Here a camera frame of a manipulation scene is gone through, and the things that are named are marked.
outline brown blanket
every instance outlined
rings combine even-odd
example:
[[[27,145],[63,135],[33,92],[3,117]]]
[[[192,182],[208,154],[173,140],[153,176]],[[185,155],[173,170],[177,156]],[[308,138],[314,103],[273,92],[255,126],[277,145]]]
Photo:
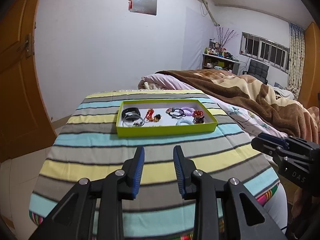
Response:
[[[236,76],[222,70],[159,71],[202,90],[226,103],[252,111],[288,135],[319,143],[318,127],[299,102],[276,99],[272,88],[249,75]]]

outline metal screw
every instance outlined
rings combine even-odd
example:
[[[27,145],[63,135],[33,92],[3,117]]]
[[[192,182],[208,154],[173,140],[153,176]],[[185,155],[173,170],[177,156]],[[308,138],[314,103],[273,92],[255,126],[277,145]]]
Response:
[[[79,184],[80,185],[86,185],[88,182],[89,182],[89,180],[87,178],[79,179]]]
[[[239,179],[237,179],[237,178],[231,178],[229,181],[233,185],[238,185],[239,184]]]
[[[196,176],[202,176],[203,172],[201,170],[194,170],[193,174]]]
[[[117,176],[123,176],[125,174],[124,170],[117,170],[116,175]]]

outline striped tablecloth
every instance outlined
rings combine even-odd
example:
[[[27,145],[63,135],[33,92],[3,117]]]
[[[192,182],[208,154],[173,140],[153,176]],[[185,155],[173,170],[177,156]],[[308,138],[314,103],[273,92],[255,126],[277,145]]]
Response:
[[[116,115],[123,100],[197,99],[215,116],[214,132],[163,137],[119,138]],[[126,238],[174,238],[192,231],[195,205],[178,191],[172,152],[181,145],[197,168],[213,177],[240,179],[255,197],[272,194],[279,178],[248,136],[200,90],[136,90],[87,96],[57,137],[30,199],[30,217],[39,224],[76,181],[97,180],[120,169],[138,145],[145,146],[141,187],[134,201],[123,201]],[[93,233],[97,232],[99,203]]]

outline white tabletop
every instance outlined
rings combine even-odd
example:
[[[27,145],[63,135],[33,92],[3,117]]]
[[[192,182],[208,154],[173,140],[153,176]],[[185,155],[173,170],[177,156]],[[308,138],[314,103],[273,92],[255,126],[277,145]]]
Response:
[[[215,57],[215,58],[217,58],[217,59],[229,61],[229,62],[232,62],[232,63],[239,63],[239,62],[236,62],[236,61],[234,61],[234,60],[227,59],[227,58],[224,58],[224,57],[219,57],[219,56],[216,56],[216,55],[209,55],[209,54],[205,54],[205,53],[202,53],[202,55],[209,56],[209,57]]]

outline door panel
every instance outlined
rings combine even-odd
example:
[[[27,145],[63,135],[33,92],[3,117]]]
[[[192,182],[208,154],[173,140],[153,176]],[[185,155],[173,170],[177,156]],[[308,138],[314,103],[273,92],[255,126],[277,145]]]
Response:
[[[0,22],[0,161],[50,147],[56,138],[29,53],[37,1],[16,0]]]

